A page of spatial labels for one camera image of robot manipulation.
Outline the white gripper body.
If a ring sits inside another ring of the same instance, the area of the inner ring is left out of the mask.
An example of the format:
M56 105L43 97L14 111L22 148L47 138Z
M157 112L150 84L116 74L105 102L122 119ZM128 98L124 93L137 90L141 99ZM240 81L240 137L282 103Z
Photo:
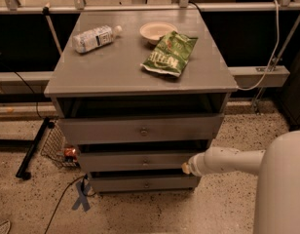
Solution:
M192 156L188 161L188 165L190 173L194 176L204 176L207 174L204 153Z

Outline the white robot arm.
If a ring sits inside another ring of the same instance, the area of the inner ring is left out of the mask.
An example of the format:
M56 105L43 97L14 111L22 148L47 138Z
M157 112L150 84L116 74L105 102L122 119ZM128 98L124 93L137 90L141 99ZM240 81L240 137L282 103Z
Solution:
M300 131L277 137L264 150L211 147L190 157L182 171L258 176L253 234L300 234Z

